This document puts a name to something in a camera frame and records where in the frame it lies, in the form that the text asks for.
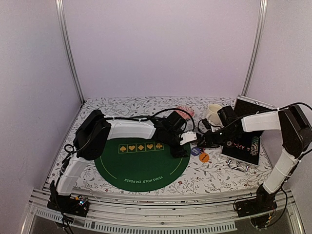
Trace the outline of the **blue round blind button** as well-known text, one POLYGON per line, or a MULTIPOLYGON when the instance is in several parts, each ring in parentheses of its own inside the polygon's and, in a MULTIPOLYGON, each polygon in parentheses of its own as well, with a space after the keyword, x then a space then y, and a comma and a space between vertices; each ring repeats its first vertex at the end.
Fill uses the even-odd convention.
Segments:
POLYGON ((193 155, 193 156, 198 156, 198 155, 200 155, 201 154, 201 149, 200 148, 198 148, 198 147, 193 147, 192 149, 191 149, 191 155, 193 155))

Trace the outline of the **orange round blind button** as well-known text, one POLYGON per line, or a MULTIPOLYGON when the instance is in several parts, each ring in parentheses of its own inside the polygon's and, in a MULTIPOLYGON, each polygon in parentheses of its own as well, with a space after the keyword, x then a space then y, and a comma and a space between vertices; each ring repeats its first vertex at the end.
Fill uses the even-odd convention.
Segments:
POLYGON ((199 160, 201 162, 203 162, 203 163, 206 163, 206 162, 208 162, 210 160, 210 157, 209 157, 209 155, 207 153, 201 153, 199 155, 199 160))

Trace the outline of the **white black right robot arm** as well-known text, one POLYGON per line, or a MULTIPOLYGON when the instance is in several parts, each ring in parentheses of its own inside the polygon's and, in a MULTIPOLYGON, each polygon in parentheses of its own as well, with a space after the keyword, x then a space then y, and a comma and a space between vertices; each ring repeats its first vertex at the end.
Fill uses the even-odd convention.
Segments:
POLYGON ((252 208, 257 213, 270 206, 271 200, 292 176, 300 160, 311 152, 312 126, 301 109, 302 105, 302 102, 296 102, 279 109, 240 117, 231 106, 226 106, 217 112, 223 127, 215 132, 203 133, 197 144, 200 148, 215 148, 243 133, 281 131, 281 155, 268 178, 257 189, 256 198, 252 202, 252 208))

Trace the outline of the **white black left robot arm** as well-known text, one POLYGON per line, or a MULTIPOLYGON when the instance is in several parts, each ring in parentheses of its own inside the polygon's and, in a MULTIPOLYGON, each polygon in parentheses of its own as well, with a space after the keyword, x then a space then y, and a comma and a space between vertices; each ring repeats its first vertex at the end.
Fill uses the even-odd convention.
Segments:
POLYGON ((159 113, 151 116, 108 117, 101 110, 93 110, 76 130, 73 143, 64 146, 67 155, 61 163, 58 179, 50 185, 57 193, 53 203, 63 212, 72 208, 72 200, 67 196, 71 195, 86 166, 102 155, 108 140, 151 139, 168 145, 172 157, 185 157, 183 146, 197 140, 196 133, 182 129, 186 125, 186 120, 181 116, 182 109, 169 110, 171 113, 167 117, 160 117, 159 113))

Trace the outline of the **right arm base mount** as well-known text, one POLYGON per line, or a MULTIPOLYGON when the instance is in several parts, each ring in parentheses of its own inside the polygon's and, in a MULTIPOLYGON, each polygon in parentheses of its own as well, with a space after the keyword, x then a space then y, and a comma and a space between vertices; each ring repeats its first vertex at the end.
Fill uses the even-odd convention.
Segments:
POLYGON ((265 229, 273 219, 277 203, 274 198, 263 201, 257 197, 252 199, 239 197, 234 201, 233 208, 238 217, 249 217, 255 228, 265 229))

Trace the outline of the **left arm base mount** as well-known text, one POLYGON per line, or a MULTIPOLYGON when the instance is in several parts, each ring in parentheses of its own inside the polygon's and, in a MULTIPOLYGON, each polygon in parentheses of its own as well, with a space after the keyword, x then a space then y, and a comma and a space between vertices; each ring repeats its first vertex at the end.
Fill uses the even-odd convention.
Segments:
POLYGON ((86 217, 89 211, 89 198, 78 195, 59 195, 58 193, 50 196, 47 208, 59 211, 63 214, 86 217))

